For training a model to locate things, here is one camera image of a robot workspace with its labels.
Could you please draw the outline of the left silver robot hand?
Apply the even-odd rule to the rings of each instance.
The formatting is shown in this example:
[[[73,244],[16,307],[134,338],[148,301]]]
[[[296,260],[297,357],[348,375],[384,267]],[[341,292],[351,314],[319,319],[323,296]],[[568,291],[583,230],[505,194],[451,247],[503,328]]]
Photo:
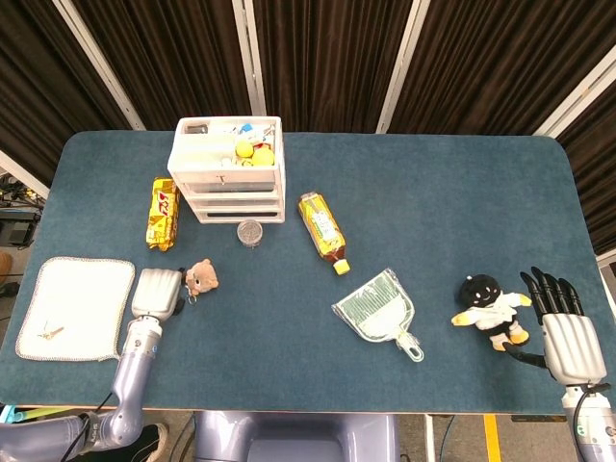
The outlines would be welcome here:
[[[184,308],[183,272],[177,269],[143,269],[131,304],[135,318],[165,322]]]

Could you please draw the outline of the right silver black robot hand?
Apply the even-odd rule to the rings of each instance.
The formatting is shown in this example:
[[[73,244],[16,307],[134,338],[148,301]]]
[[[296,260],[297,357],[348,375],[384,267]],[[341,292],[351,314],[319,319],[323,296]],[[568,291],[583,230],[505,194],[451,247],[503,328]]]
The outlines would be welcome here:
[[[512,342],[503,344],[505,352],[519,362],[547,370],[565,387],[598,386],[607,377],[605,361],[594,324],[585,315],[575,287],[536,267],[520,276],[541,327],[543,353],[524,352]]]

